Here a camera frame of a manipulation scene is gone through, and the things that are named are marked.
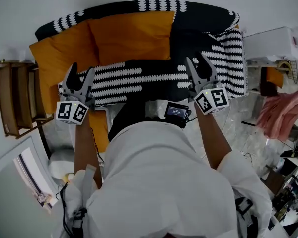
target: wooden frame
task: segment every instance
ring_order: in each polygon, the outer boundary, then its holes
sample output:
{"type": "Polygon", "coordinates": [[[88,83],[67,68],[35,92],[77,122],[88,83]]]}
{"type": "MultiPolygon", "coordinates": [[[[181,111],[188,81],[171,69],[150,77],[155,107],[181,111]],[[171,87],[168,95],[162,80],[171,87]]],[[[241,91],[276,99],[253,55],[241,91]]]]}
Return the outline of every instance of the wooden frame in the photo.
{"type": "Polygon", "coordinates": [[[44,111],[37,65],[27,62],[0,61],[0,113],[5,136],[20,139],[37,128],[53,120],[44,111]],[[29,72],[34,72],[35,107],[38,107],[35,117],[31,115],[29,97],[29,72]],[[20,129],[28,131],[20,134],[20,129]]]}

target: black cable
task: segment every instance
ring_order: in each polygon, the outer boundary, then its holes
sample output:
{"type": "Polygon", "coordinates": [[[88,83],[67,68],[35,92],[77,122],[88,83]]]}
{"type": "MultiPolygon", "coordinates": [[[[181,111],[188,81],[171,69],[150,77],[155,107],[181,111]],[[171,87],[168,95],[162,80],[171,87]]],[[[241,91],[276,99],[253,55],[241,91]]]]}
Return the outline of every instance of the black cable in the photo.
{"type": "Polygon", "coordinates": [[[252,155],[251,155],[250,153],[245,153],[244,157],[246,156],[246,154],[248,154],[248,155],[249,155],[249,157],[250,157],[250,162],[252,163],[252,166],[253,166],[252,155]]]}
{"type": "Polygon", "coordinates": [[[195,120],[196,118],[198,118],[198,117],[194,117],[194,118],[192,118],[191,120],[186,121],[185,123],[189,123],[189,122],[195,120]]]}
{"type": "Polygon", "coordinates": [[[95,141],[94,131],[93,131],[92,128],[90,128],[90,129],[91,129],[91,133],[93,134],[94,145],[95,145],[95,148],[96,148],[96,151],[97,151],[97,155],[98,155],[98,157],[101,159],[101,161],[102,161],[103,163],[105,163],[104,160],[103,160],[103,158],[102,158],[102,157],[100,156],[100,154],[99,154],[99,150],[98,150],[98,147],[97,147],[97,144],[96,144],[96,141],[95,141]]]}
{"type": "Polygon", "coordinates": [[[282,142],[284,145],[287,145],[290,149],[292,149],[294,151],[293,147],[290,147],[288,144],[285,144],[283,141],[279,140],[280,142],[282,142]]]}
{"type": "Polygon", "coordinates": [[[64,191],[67,186],[68,186],[68,183],[65,183],[64,187],[60,191],[60,196],[61,196],[62,206],[63,206],[63,228],[64,228],[65,232],[69,235],[70,238],[74,238],[73,233],[70,231],[70,229],[67,226],[66,221],[65,221],[66,203],[64,200],[64,191]]]}

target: person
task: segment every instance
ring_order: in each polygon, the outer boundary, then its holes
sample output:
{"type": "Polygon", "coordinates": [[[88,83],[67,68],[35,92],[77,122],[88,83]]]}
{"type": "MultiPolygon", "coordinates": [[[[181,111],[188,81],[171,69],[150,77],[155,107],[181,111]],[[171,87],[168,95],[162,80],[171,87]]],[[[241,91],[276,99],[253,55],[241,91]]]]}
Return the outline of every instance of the person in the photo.
{"type": "Polygon", "coordinates": [[[272,212],[264,185],[213,115],[195,109],[209,165],[177,125],[127,103],[108,135],[103,180],[86,115],[53,237],[263,237],[272,212]]]}

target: white stripe pattern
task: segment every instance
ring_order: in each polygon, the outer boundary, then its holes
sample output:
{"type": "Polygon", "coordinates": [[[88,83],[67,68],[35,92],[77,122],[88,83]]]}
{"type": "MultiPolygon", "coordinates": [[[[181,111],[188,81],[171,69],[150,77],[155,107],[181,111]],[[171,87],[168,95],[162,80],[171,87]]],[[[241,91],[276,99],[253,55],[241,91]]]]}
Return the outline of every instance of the white stripe pattern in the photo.
{"type": "Polygon", "coordinates": [[[93,84],[92,89],[99,89],[104,87],[116,86],[116,85],[126,85],[126,84],[138,84],[153,81],[169,81],[169,80],[187,80],[188,74],[165,74],[165,75],[155,75],[155,76],[140,76],[132,78],[121,78],[116,80],[96,82],[93,84]]]}
{"type": "Polygon", "coordinates": [[[235,87],[231,85],[229,82],[227,82],[226,87],[234,92],[244,93],[244,88],[235,87]]]}
{"type": "Polygon", "coordinates": [[[176,15],[177,15],[177,11],[174,12],[172,23],[174,22],[176,15]]]}
{"type": "Polygon", "coordinates": [[[53,27],[54,27],[55,31],[57,31],[58,33],[62,32],[62,29],[59,26],[59,20],[58,19],[53,21],[53,27]]]}
{"type": "Polygon", "coordinates": [[[185,67],[185,65],[178,65],[178,71],[186,71],[187,68],[185,67]]]}
{"type": "Polygon", "coordinates": [[[159,0],[160,4],[160,11],[167,11],[167,1],[166,0],[159,0]]]}
{"type": "Polygon", "coordinates": [[[201,53],[208,58],[226,59],[226,54],[223,54],[223,53],[214,53],[214,52],[208,52],[208,51],[202,51],[201,53]]]}
{"type": "Polygon", "coordinates": [[[157,5],[155,3],[155,0],[149,0],[149,10],[151,11],[157,10],[157,5]]]}
{"type": "Polygon", "coordinates": [[[187,11],[187,2],[180,1],[180,12],[186,12],[186,11],[187,11]]]}
{"type": "Polygon", "coordinates": [[[69,16],[69,20],[70,20],[70,24],[71,24],[72,26],[77,25],[77,22],[76,22],[76,19],[75,19],[75,14],[70,14],[70,16],[69,16]]]}
{"type": "Polygon", "coordinates": [[[221,47],[221,46],[212,45],[212,50],[225,53],[224,47],[221,47]]]}
{"type": "Polygon", "coordinates": [[[235,26],[237,25],[238,21],[239,21],[239,14],[238,13],[235,13],[235,19],[234,19],[233,23],[232,23],[232,25],[229,28],[226,29],[226,31],[227,30],[230,30],[232,28],[235,28],[235,26]]]}
{"type": "Polygon", "coordinates": [[[243,61],[243,56],[227,56],[227,60],[229,61],[243,61]]]}
{"type": "Polygon", "coordinates": [[[92,92],[92,96],[94,97],[101,97],[101,96],[107,96],[107,95],[114,95],[114,94],[122,94],[122,93],[131,93],[131,92],[140,92],[142,90],[140,85],[137,86],[127,86],[127,87],[121,87],[121,88],[113,88],[98,92],[92,92]]]}
{"type": "Polygon", "coordinates": [[[95,105],[104,105],[107,103],[116,103],[116,102],[121,102],[121,101],[126,101],[126,100],[127,100],[126,96],[105,98],[105,99],[95,100],[95,105]]]}
{"type": "Polygon", "coordinates": [[[225,82],[227,80],[227,76],[218,75],[218,80],[220,82],[225,82]]]}
{"type": "Polygon", "coordinates": [[[146,1],[145,0],[138,0],[138,10],[146,11],[146,1]]]}
{"type": "Polygon", "coordinates": [[[116,71],[109,71],[101,74],[96,74],[94,77],[94,80],[100,80],[100,79],[110,78],[110,77],[121,77],[126,75],[135,75],[135,74],[141,74],[141,68],[116,70],[116,71]]]}
{"type": "Polygon", "coordinates": [[[215,68],[217,69],[217,73],[227,74],[227,69],[216,67],[216,66],[215,68]]]}
{"type": "Polygon", "coordinates": [[[67,23],[67,21],[66,21],[66,17],[63,17],[63,18],[61,19],[61,24],[62,24],[62,26],[63,26],[63,28],[64,28],[65,30],[69,28],[69,25],[68,25],[68,23],[67,23]]]}
{"type": "Polygon", "coordinates": [[[242,41],[226,41],[221,42],[223,46],[242,46],[242,41]]]}
{"type": "Polygon", "coordinates": [[[241,86],[244,85],[244,80],[241,80],[241,79],[230,78],[229,81],[236,85],[241,85],[241,86]]]}
{"type": "Polygon", "coordinates": [[[228,68],[233,68],[233,69],[244,69],[244,66],[242,63],[232,63],[228,62],[227,63],[228,68]]]}
{"type": "Polygon", "coordinates": [[[226,61],[212,60],[212,59],[210,59],[210,61],[211,61],[211,63],[214,66],[223,66],[223,67],[226,67],[227,66],[227,62],[226,61]]]}
{"type": "Polygon", "coordinates": [[[172,22],[174,22],[175,17],[177,15],[177,8],[178,8],[177,1],[176,0],[170,0],[170,10],[174,11],[174,16],[173,16],[172,22]]]}
{"type": "Polygon", "coordinates": [[[178,5],[176,0],[170,0],[170,10],[177,11],[178,5]]]}
{"type": "Polygon", "coordinates": [[[229,76],[244,78],[244,72],[243,71],[227,70],[227,73],[228,73],[229,76]]]}
{"type": "Polygon", "coordinates": [[[241,39],[241,34],[240,33],[230,33],[228,35],[221,35],[219,38],[223,39],[229,39],[229,38],[237,38],[241,39]]]}
{"type": "Polygon", "coordinates": [[[106,65],[106,66],[96,66],[94,67],[95,71],[102,71],[102,70],[107,70],[107,69],[116,69],[116,68],[121,68],[121,67],[125,67],[125,63],[124,62],[119,62],[119,63],[113,63],[111,65],[106,65]]]}
{"type": "Polygon", "coordinates": [[[226,53],[242,53],[242,48],[227,48],[226,53]]]}
{"type": "Polygon", "coordinates": [[[178,82],[177,86],[178,88],[188,88],[190,84],[190,82],[178,82]]]}

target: white box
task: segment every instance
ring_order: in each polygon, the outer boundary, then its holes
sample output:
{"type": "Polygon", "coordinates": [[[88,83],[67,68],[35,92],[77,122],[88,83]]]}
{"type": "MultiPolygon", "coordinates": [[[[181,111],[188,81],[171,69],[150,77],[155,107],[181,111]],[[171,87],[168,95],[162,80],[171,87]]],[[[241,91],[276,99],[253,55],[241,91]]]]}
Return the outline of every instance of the white box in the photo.
{"type": "Polygon", "coordinates": [[[88,106],[80,101],[58,101],[56,120],[69,124],[81,125],[88,111],[88,106]]]}
{"type": "Polygon", "coordinates": [[[224,87],[206,89],[194,98],[203,114],[220,111],[229,106],[227,92],[224,87]]]}

